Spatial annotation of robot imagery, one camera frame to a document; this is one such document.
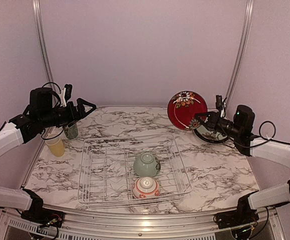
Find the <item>floral ceramic tumbler cup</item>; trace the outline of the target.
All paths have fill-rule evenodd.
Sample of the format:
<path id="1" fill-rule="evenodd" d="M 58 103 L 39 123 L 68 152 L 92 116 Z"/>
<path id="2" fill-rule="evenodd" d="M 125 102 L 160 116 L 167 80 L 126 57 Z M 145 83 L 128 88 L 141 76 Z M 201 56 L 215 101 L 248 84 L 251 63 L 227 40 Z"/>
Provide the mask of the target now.
<path id="1" fill-rule="evenodd" d="M 69 140 L 75 139 L 79 134 L 77 124 L 75 123 L 73 125 L 65 126 L 64 133 L 67 139 Z"/>

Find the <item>black rimmed grey plate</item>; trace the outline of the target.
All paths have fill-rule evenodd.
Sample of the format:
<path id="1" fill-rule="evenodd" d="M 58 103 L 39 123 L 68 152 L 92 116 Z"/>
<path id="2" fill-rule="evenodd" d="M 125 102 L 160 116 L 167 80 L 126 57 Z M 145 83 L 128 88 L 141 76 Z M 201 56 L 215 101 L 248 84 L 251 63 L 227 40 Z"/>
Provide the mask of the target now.
<path id="1" fill-rule="evenodd" d="M 220 132 L 217 131 L 210 131 L 206 128 L 199 127 L 193 130 L 193 133 L 202 141 L 208 144 L 223 144 L 228 140 L 228 137 Z"/>

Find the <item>light teal plate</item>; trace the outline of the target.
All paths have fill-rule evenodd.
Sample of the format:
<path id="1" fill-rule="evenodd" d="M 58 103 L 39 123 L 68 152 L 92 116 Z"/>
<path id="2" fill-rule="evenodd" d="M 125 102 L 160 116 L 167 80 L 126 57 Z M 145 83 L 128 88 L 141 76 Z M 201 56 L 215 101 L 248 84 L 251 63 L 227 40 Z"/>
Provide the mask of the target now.
<path id="1" fill-rule="evenodd" d="M 207 142 L 225 142 L 228 140 L 228 137 L 224 134 L 221 134 L 219 132 L 212 132 L 207 130 L 204 126 L 201 126 L 196 129 L 198 132 L 198 136 L 201 137 L 204 141 Z"/>

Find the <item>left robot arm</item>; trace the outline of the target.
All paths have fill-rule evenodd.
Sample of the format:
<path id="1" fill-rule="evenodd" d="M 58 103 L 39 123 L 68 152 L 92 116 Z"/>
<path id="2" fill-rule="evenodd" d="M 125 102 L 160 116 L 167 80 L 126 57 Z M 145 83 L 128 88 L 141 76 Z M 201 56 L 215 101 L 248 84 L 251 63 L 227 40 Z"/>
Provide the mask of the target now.
<path id="1" fill-rule="evenodd" d="M 82 98 L 73 103 L 72 85 L 66 84 L 59 93 L 42 86 L 30 92 L 30 103 L 24 112 L 0 128 L 0 157 L 10 150 L 26 144 L 52 127 L 71 127 L 91 114 L 97 107 Z M 28 212 L 36 222 L 48 218 L 43 200 L 28 189 L 11 189 L 0 186 L 0 208 L 12 208 Z"/>

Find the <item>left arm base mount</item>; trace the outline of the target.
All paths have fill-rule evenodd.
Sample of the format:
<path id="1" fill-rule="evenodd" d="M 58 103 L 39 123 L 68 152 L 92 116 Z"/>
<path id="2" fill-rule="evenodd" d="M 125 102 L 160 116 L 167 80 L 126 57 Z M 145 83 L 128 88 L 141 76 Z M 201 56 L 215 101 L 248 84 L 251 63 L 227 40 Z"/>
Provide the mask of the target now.
<path id="1" fill-rule="evenodd" d="M 64 212 L 43 207 L 38 210 L 22 211 L 21 218 L 38 223 L 43 228 L 49 226 L 60 228 L 63 223 Z"/>

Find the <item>white and pink bowl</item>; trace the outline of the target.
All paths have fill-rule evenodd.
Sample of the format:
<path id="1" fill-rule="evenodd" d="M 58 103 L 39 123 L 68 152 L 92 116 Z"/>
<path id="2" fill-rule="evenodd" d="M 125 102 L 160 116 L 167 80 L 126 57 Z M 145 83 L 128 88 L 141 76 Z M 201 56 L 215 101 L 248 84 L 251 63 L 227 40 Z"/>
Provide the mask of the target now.
<path id="1" fill-rule="evenodd" d="M 152 177 L 139 177 L 132 185 L 132 194 L 136 199 L 148 199 L 160 196 L 160 185 Z"/>

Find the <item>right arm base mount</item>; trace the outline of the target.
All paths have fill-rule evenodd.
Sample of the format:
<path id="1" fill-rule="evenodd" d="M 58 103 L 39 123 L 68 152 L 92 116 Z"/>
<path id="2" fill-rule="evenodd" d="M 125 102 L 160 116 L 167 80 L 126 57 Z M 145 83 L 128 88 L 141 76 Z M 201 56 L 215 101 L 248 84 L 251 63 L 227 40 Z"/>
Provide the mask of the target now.
<path id="1" fill-rule="evenodd" d="M 219 229 L 245 225 L 258 220 L 259 216 L 256 210 L 240 212 L 236 209 L 232 211 L 218 212 L 213 217 L 213 221 L 218 225 Z"/>

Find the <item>pale green ceramic bowl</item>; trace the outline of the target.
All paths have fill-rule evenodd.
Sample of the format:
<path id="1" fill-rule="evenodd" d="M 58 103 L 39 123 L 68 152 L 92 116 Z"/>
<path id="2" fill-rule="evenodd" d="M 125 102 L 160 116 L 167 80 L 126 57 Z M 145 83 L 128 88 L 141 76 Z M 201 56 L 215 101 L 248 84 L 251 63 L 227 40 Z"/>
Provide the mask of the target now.
<path id="1" fill-rule="evenodd" d="M 143 152 L 136 155 L 133 170 L 140 177 L 154 177 L 160 173 L 161 164 L 155 154 Z"/>

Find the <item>yellow mug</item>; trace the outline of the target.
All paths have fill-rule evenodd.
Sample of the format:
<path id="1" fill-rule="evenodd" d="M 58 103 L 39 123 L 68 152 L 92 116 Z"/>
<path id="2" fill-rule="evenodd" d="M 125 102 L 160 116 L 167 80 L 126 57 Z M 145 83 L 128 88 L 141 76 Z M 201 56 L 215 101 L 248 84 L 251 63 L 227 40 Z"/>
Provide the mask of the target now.
<path id="1" fill-rule="evenodd" d="M 65 153 L 63 141 L 58 134 L 49 133 L 45 140 L 45 144 L 56 157 L 61 157 Z"/>

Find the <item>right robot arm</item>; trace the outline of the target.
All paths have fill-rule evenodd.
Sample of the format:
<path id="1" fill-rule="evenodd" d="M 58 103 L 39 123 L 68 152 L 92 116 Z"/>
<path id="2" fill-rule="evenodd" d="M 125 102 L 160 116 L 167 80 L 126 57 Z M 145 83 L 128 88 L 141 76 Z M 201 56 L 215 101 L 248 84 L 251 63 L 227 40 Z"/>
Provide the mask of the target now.
<path id="1" fill-rule="evenodd" d="M 262 158 L 290 169 L 290 143 L 252 134 L 255 114 L 250 107 L 238 105 L 233 121 L 222 118 L 219 112 L 214 111 L 197 113 L 194 117 L 206 129 L 225 134 L 241 154 Z M 232 219 L 237 224 L 243 224 L 259 208 L 286 203 L 290 203 L 290 179 L 284 184 L 241 197 Z"/>

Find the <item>dark red floral plate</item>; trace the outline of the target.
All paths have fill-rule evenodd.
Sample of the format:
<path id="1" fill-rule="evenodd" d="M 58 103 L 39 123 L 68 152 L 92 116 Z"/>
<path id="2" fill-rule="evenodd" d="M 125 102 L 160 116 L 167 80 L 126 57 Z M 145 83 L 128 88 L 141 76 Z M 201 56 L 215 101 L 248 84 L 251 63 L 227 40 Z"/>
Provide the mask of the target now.
<path id="1" fill-rule="evenodd" d="M 203 97 L 188 90 L 175 94 L 167 106 L 167 114 L 171 123 L 184 131 L 199 128 L 201 123 L 195 118 L 195 114 L 206 113 L 207 110 L 207 104 Z"/>

